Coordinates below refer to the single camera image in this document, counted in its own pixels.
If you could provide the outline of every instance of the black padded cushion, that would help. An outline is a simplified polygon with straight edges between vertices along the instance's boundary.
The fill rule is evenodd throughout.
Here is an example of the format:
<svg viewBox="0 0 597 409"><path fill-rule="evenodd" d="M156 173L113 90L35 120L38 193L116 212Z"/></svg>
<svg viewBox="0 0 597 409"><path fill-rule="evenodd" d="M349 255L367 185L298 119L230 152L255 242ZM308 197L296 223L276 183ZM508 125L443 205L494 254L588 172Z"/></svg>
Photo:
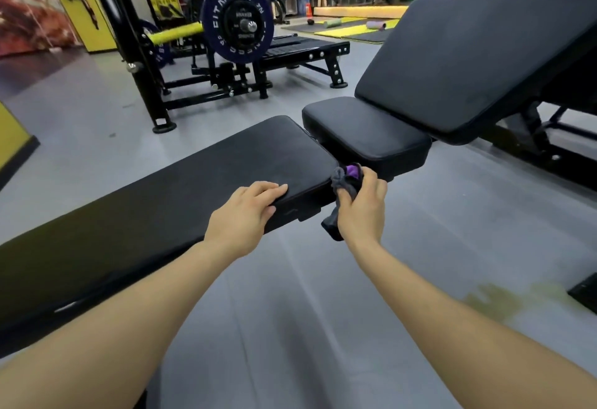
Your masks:
<svg viewBox="0 0 597 409"><path fill-rule="evenodd" d="M0 246L2 348L7 336L28 343L19 322L33 319L34 329L55 309L104 299L181 255L240 186L288 183L267 230L315 215L334 200L336 166L305 130L277 116L10 240Z"/></svg>
<svg viewBox="0 0 597 409"><path fill-rule="evenodd" d="M431 148L426 133L348 96L307 105L303 125L342 163L358 162L388 181L421 167Z"/></svg>
<svg viewBox="0 0 597 409"><path fill-rule="evenodd" d="M464 144L595 47L591 0L416 0L354 94Z"/></svg>

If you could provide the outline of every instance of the foam roller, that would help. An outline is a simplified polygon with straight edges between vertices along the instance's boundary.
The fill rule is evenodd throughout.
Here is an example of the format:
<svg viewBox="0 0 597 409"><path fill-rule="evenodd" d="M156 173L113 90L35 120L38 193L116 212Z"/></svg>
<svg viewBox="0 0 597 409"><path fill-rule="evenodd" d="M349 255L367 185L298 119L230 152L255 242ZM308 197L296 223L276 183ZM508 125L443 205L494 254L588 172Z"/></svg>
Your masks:
<svg viewBox="0 0 597 409"><path fill-rule="evenodd" d="M325 28L332 28L332 27L338 27L342 25L342 19L332 19L330 21L325 21L324 22L324 26Z"/></svg>
<svg viewBox="0 0 597 409"><path fill-rule="evenodd" d="M385 22L368 21L366 25L367 28L372 30L384 30L384 28L386 28Z"/></svg>

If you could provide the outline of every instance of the machine foot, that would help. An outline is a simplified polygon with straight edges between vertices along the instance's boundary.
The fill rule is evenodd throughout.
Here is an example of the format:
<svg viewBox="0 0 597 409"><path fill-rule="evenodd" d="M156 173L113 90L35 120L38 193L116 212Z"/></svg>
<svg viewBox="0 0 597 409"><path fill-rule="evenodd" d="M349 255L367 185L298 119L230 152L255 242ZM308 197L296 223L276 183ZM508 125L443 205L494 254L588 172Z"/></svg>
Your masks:
<svg viewBox="0 0 597 409"><path fill-rule="evenodd" d="M153 131L153 133L167 133L170 131L174 131L175 129L176 129L176 123L170 122L170 123L166 123L165 125L154 126L152 131Z"/></svg>

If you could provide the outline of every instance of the gray floor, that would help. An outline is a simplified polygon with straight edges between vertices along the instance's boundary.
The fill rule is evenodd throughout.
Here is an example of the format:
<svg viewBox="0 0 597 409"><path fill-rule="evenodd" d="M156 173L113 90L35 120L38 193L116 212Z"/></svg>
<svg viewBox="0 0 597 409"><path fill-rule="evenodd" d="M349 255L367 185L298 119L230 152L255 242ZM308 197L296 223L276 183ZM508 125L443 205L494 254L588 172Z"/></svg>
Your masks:
<svg viewBox="0 0 597 409"><path fill-rule="evenodd" d="M351 95L379 49L351 45L341 60L346 89L332 90L325 76L303 68L280 70L271 73L268 100L249 95L176 112L178 129L165 135L151 133L119 57L80 54L2 98L42 146L0 192L0 242L265 118L299 122L305 104ZM168 70L187 74L183 64ZM580 114L567 119L597 126ZM436 143L422 169L391 183L383 241L453 297L597 375L597 316L565 293L597 270L596 208L594 193L482 141ZM267 235L215 282L169 348L154 403L458 407L345 245L319 226L329 210Z"/></svg>

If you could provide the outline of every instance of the person's right hand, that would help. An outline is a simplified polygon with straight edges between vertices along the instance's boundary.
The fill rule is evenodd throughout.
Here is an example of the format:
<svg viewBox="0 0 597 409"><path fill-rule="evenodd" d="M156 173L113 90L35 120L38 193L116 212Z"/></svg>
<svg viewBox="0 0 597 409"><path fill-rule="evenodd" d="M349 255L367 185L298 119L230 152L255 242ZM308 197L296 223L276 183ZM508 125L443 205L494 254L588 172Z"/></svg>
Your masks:
<svg viewBox="0 0 597 409"><path fill-rule="evenodd" d="M378 244L386 220L387 182L377 179L377 173L367 167L363 167L363 176L363 185L354 201L346 190L338 189L338 228L353 253L362 244Z"/></svg>

